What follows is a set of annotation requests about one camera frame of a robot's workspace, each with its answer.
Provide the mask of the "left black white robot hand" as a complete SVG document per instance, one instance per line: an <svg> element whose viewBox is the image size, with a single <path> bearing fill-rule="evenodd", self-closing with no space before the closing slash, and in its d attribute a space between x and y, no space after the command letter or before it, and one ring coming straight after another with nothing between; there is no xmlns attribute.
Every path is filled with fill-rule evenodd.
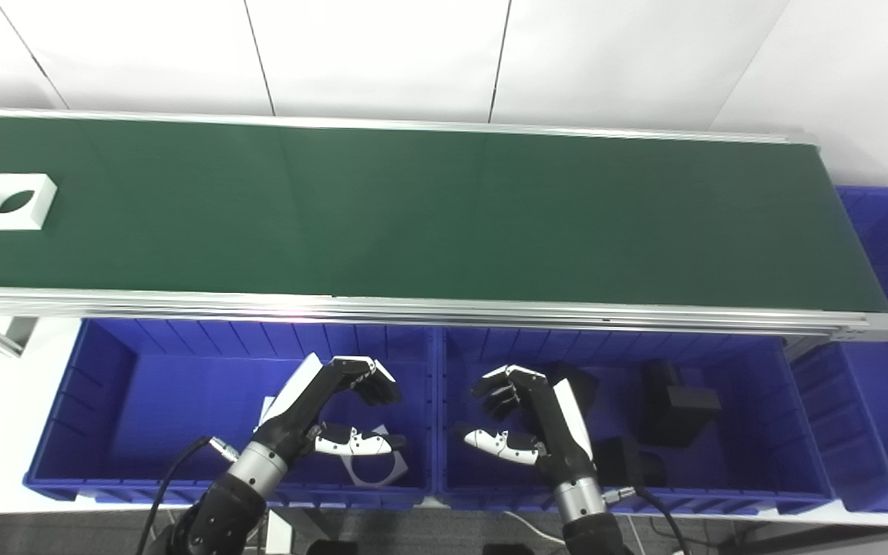
<svg viewBox="0 0 888 555"><path fill-rule="evenodd" d="M402 399L395 377L370 356L335 356L324 363L312 352L286 381L267 418L251 441L293 465L307 454L383 456L399 451L404 436L361 432L355 426L328 424L321 411L335 394L355 392L368 406L389 406Z"/></svg>

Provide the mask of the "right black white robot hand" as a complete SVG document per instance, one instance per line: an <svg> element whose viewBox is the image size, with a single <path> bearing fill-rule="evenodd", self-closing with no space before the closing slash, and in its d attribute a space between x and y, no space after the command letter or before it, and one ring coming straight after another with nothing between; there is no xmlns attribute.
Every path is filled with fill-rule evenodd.
<svg viewBox="0 0 888 555"><path fill-rule="evenodd" d="M451 433L466 445L508 463L535 467L552 489L596 477L587 425L566 376L550 377L520 365L504 365L479 377L471 394L483 398L484 413L497 422L520 410L527 431L455 422Z"/></svg>

